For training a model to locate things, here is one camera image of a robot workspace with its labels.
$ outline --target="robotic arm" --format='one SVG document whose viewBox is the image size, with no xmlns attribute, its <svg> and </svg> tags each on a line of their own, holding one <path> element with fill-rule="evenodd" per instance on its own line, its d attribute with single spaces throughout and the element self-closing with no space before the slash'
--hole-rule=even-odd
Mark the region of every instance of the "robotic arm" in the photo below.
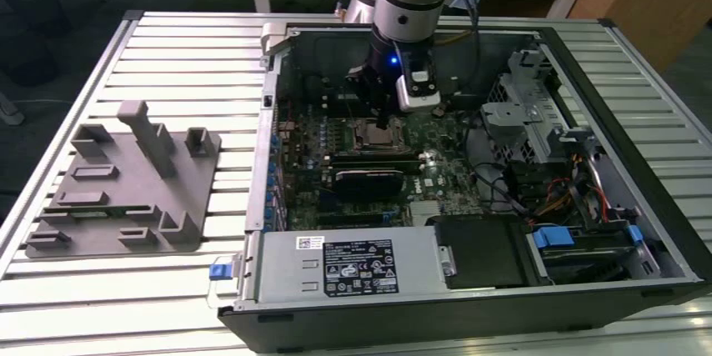
<svg viewBox="0 0 712 356">
<path fill-rule="evenodd" d="M 442 2 L 352 0 L 345 20 L 368 23 L 373 15 L 373 29 L 366 61 L 352 68 L 346 80 L 384 126 L 390 114 L 440 102 L 432 47 Z"/>
</svg>

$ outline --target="red wire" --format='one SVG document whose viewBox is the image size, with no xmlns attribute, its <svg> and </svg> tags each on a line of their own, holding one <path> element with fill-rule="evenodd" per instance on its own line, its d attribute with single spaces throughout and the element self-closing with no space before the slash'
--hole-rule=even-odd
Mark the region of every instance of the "red wire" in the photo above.
<svg viewBox="0 0 712 356">
<path fill-rule="evenodd" d="M 561 183 L 561 182 L 566 182 L 568 181 L 568 178 L 557 178 L 557 179 L 552 179 L 552 182 L 548 183 L 548 188 L 546 188 L 546 203 L 549 201 L 549 199 L 552 198 L 552 189 L 553 189 L 553 186 L 556 183 Z"/>
<path fill-rule="evenodd" d="M 606 223 L 608 222 L 608 215 L 605 213 L 605 209 L 606 209 L 608 200 L 605 199 L 605 193 L 602 193 L 602 189 L 600 189 L 598 187 L 590 187 L 590 188 L 601 196 L 601 219 L 602 219 L 602 222 Z"/>
</svg>

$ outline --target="power supply label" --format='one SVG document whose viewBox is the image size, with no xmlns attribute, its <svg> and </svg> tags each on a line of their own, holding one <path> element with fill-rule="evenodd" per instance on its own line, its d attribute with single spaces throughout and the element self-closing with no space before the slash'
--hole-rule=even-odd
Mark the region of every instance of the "power supply label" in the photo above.
<svg viewBox="0 0 712 356">
<path fill-rule="evenodd" d="M 390 239 L 324 243 L 324 293 L 328 297 L 398 292 Z"/>
</svg>

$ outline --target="black floor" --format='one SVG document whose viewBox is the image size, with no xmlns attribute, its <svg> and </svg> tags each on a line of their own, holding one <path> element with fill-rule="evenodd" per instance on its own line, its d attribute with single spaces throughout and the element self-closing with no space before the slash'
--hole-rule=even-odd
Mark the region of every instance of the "black floor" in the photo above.
<svg viewBox="0 0 712 356">
<path fill-rule="evenodd" d="M 61 75 L 45 85 L 22 88 L 0 74 L 0 90 L 12 100 L 62 102 L 18 103 L 25 123 L 0 123 L 0 222 L 9 212 L 44 150 L 62 122 L 69 102 L 116 30 L 124 11 L 253 12 L 252 0 L 61 0 L 74 27 L 62 38 L 48 40 Z M 329 13 L 334 0 L 272 0 L 276 13 Z M 712 127 L 712 29 L 705 28 L 664 77 L 685 103 Z"/>
</svg>

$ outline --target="slotted metal surface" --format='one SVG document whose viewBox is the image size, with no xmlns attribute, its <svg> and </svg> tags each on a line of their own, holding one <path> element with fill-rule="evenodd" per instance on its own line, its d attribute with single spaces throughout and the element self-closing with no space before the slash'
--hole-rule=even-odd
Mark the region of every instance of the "slotted metal surface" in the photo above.
<svg viewBox="0 0 712 356">
<path fill-rule="evenodd" d="M 152 121 L 170 130 L 206 127 L 222 137 L 218 172 L 212 185 L 204 241 L 193 253 L 128 258 L 29 260 L 21 245 L 34 229 L 32 218 L 48 203 L 73 152 L 61 140 L 50 145 L 56 160 L 30 179 L 17 230 L 2 226 L 0 259 L 0 354 L 176 354 L 248 356 L 252 352 L 222 327 L 216 310 L 234 296 L 234 282 L 214 286 L 206 298 L 206 268 L 217 257 L 242 248 L 258 97 L 258 34 L 273 21 L 332 23 L 329 16 L 220 13 L 146 13 L 124 23 L 76 106 L 76 120 L 102 123 L 112 132 L 126 127 L 112 117 L 125 99 L 144 99 Z M 444 18 L 446 25 L 465 19 Z M 681 107 L 642 61 L 612 30 L 593 21 L 482 19 L 486 25 L 550 26 L 614 111 L 688 215 L 712 243 L 712 147 L 708 134 Z M 561 96 L 585 123 L 565 88 Z M 538 333 L 466 341 L 417 343 L 328 351 L 326 354 L 710 354 L 712 298 L 636 314 L 605 328 L 578 333 Z"/>
</svg>

